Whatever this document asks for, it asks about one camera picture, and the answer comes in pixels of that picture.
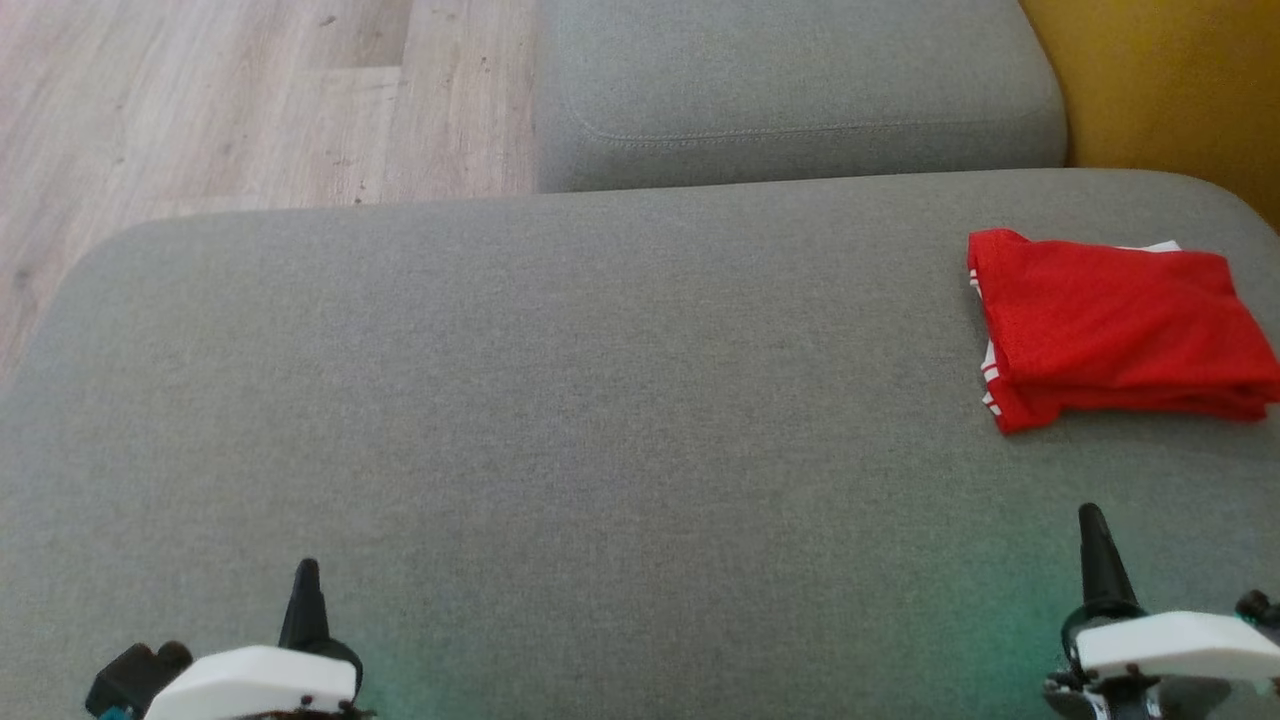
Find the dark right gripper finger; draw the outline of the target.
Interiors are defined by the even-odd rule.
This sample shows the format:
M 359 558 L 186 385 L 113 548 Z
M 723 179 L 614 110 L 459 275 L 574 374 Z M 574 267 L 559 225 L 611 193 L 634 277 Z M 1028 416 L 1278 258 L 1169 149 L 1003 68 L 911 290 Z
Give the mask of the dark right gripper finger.
M 1088 618 L 1140 618 L 1142 606 L 1132 587 L 1101 507 L 1083 503 L 1080 528 L 1082 609 Z

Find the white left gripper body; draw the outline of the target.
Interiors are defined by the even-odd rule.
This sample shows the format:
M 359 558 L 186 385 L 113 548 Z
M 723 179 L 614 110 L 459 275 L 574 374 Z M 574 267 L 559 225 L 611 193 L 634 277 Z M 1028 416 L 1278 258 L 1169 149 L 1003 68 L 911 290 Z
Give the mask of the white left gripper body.
M 339 641 L 246 646 L 197 659 L 150 702 L 147 719 L 371 719 L 357 706 L 358 656 Z

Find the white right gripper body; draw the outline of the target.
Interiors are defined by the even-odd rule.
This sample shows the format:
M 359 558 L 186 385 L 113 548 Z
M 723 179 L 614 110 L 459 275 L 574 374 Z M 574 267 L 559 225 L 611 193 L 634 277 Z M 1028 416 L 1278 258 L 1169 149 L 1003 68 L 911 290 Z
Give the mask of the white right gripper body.
M 1277 693 L 1277 628 L 1236 615 L 1084 605 L 1061 639 L 1068 669 L 1044 679 L 1061 719 L 1206 719 L 1234 685 Z

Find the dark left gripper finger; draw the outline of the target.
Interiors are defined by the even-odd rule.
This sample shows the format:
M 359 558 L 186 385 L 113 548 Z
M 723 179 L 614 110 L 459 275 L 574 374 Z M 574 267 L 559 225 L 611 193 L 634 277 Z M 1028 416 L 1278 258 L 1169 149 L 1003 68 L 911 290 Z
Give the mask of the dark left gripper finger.
M 294 571 L 278 647 L 292 651 L 337 651 L 346 647 L 330 634 L 320 566 L 315 559 L 301 560 Z

